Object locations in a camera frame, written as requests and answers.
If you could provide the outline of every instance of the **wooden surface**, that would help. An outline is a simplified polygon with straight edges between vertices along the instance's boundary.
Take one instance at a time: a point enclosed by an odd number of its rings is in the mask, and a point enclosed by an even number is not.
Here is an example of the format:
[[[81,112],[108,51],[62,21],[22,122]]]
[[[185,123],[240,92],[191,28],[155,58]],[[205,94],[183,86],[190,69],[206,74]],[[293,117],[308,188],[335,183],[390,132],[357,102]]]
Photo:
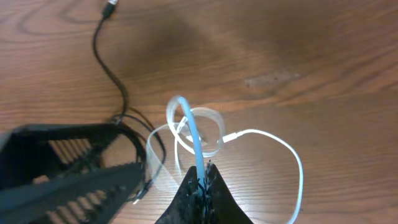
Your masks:
[[[90,48],[104,4],[0,1],[1,131],[98,123],[120,108]],[[397,21],[395,0],[120,0],[98,45],[156,125],[180,94],[220,111],[228,133],[262,129],[296,148],[297,223],[397,223]],[[193,157],[181,154],[186,171]],[[254,223],[288,220],[298,184],[288,150],[250,135],[212,162]],[[114,222],[153,223],[173,196],[152,189]]]

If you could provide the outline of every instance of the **coiled white cord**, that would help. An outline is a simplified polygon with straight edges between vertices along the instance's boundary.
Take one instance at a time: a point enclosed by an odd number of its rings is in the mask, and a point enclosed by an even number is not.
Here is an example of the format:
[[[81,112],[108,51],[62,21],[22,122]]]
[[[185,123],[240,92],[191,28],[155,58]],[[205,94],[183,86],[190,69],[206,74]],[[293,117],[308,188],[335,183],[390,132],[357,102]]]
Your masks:
[[[185,115],[187,115],[187,113],[188,113],[187,108],[189,108],[189,106],[185,105],[185,109],[184,109],[184,105],[183,105],[184,103],[187,103],[187,102],[186,101],[178,102],[179,98],[182,98],[182,97],[176,96],[176,97],[172,98],[168,103],[167,111],[166,111],[167,124],[154,130],[152,133],[150,133],[150,135],[147,139],[147,148],[146,148],[147,149],[147,163],[149,166],[150,173],[153,175],[154,171],[156,170],[156,167],[158,167],[160,165],[159,158],[157,158],[157,156],[155,155],[155,153],[152,149],[152,146],[150,144],[150,140],[151,140],[152,136],[154,135],[154,133],[156,133],[157,131],[159,131],[161,129],[169,128],[174,135],[174,138],[175,138],[175,141],[174,141],[175,166],[180,175],[181,175],[181,169],[180,169],[180,164],[178,161],[177,143],[180,143],[188,152],[195,155],[196,161],[197,161],[197,174],[198,174],[198,160],[201,161],[201,165],[204,166],[203,158],[214,156],[223,147],[224,142],[232,141],[244,134],[249,134],[249,133],[256,133],[256,134],[261,134],[261,135],[270,137],[270,138],[276,140],[277,142],[281,143],[282,145],[284,145],[286,148],[288,148],[293,153],[294,157],[296,158],[297,164],[298,164],[299,181],[298,181],[297,201],[296,201],[295,210],[294,210],[291,218],[287,222],[287,224],[293,224],[294,221],[296,220],[297,216],[299,215],[302,197],[303,197],[303,184],[304,184],[303,165],[302,165],[299,155],[296,153],[296,151],[293,149],[293,147],[290,146],[289,144],[287,144],[281,138],[278,138],[277,136],[275,136],[271,133],[261,131],[261,130],[256,130],[256,129],[247,129],[244,131],[239,131],[237,133],[231,133],[231,134],[225,135],[225,126],[224,126],[224,121],[223,121],[221,115],[219,114],[219,112],[217,112],[215,110],[211,110],[209,108],[193,108],[190,110],[191,114],[188,114],[188,117],[184,116],[179,123],[174,123],[174,114],[175,114],[175,110],[177,109],[178,103],[182,104]],[[193,128],[191,127],[192,120],[190,121],[190,119],[192,119],[193,117],[190,118],[189,116],[204,116],[204,117],[210,118],[214,122],[216,122],[216,124],[218,125],[219,130],[220,130],[220,139],[218,140],[217,148],[214,151],[202,152],[201,147],[200,147],[201,155],[198,157],[198,154],[195,154],[195,152],[197,152],[198,142],[200,144],[200,136],[198,135],[196,125],[194,125],[195,130],[193,130]],[[186,125],[187,122],[189,124],[189,128],[190,128],[190,131],[192,134],[191,139],[195,146],[194,149],[192,149],[190,146],[188,146],[178,135],[181,132],[182,128]]]

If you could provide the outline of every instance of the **wooden table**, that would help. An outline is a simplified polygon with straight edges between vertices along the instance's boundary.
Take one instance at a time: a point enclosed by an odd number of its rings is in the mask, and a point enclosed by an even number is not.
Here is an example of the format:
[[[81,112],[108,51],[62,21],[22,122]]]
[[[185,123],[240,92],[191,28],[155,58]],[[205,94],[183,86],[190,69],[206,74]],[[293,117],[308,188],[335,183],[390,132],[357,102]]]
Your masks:
[[[99,123],[120,108],[91,51],[104,5],[0,2],[2,131]],[[397,223],[397,20],[394,0],[120,0],[98,45],[131,105],[157,126],[180,94],[220,111],[228,133],[261,129],[296,148],[305,169],[297,223]],[[172,169],[173,139],[162,135]],[[180,152],[185,172],[193,156]],[[211,160],[254,223],[288,220],[298,184],[288,150],[249,135]],[[153,188],[114,222],[153,223],[173,196]]]

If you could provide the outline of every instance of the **wood grain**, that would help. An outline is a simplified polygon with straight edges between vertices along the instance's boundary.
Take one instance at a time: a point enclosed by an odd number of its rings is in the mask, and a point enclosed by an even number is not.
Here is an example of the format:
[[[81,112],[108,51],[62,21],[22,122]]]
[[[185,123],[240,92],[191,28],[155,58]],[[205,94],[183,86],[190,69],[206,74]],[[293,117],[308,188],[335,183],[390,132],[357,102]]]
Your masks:
[[[2,131],[98,123],[120,108],[90,49],[104,4],[0,1]],[[293,145],[305,169],[297,223],[396,223],[397,20],[393,0],[120,0],[98,45],[155,124],[180,94],[220,111],[227,132],[263,129]],[[193,157],[181,158],[187,170]],[[250,135],[211,160],[253,222],[289,218],[298,177],[282,146]],[[114,222],[153,223],[173,196],[152,189]]]

